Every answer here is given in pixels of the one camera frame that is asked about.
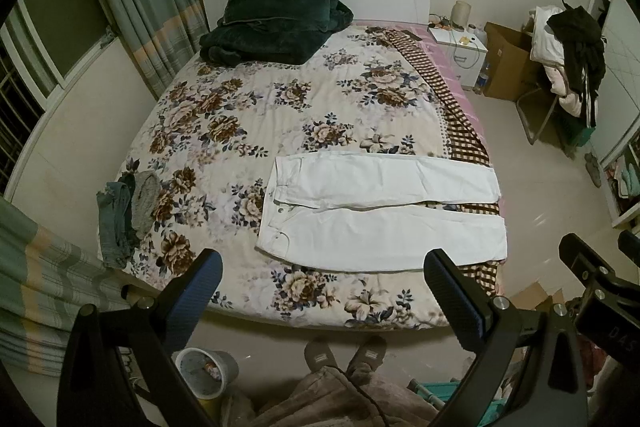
bed sheet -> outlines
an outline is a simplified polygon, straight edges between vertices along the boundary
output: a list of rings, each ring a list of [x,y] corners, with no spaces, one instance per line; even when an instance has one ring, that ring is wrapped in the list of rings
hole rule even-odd
[[[203,248],[214,248],[224,273],[210,305],[220,312],[297,327],[446,325],[421,271],[331,273],[255,248],[277,155],[352,150],[490,164],[479,122],[444,55],[426,30],[409,29],[424,39],[420,47],[394,29],[350,26],[302,66],[215,68],[193,57],[120,169],[151,169],[162,184],[154,226],[125,271],[162,289]],[[425,204],[499,213],[497,204]],[[461,268],[493,293],[497,267]]]

white pants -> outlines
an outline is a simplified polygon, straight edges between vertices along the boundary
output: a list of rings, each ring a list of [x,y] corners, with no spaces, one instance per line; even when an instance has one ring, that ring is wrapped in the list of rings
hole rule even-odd
[[[462,179],[465,170],[477,171],[466,166],[484,169],[476,174],[481,183]],[[434,248],[457,265],[499,261],[507,256],[500,216],[412,204],[495,203],[499,190],[492,177],[492,169],[440,158],[335,152],[279,157],[257,246],[290,263],[344,272],[422,269]]]

bed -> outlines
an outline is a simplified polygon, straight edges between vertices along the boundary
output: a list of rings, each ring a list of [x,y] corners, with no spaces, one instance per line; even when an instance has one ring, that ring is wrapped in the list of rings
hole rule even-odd
[[[178,73],[120,170],[151,169],[162,182],[154,226],[126,272],[162,289],[214,248],[224,273],[210,307],[226,314],[296,327],[446,324],[420,271],[321,272],[255,248],[276,155],[353,150],[490,164],[478,118],[425,26],[429,0],[342,1],[359,20],[302,66],[216,68],[196,55]],[[204,0],[210,24],[224,2]],[[499,213],[498,204],[444,208]],[[495,292],[498,262],[461,268]]]

person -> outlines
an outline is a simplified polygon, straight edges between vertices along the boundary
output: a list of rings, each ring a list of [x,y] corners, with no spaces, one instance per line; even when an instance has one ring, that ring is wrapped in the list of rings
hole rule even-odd
[[[255,413],[250,400],[231,392],[221,409],[222,427],[426,427],[438,411],[420,396],[376,373],[386,341],[368,338],[341,370],[324,339],[305,346],[311,373],[283,401]]]

white nightstand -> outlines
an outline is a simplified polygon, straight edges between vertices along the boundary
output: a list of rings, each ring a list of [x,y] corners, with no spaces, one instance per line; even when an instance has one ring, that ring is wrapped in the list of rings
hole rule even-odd
[[[484,64],[486,48],[482,42],[467,31],[443,30],[441,28],[429,28],[431,35],[436,39],[440,48],[451,61],[451,67],[463,89],[472,89]],[[468,44],[462,44],[460,39],[467,37]]]

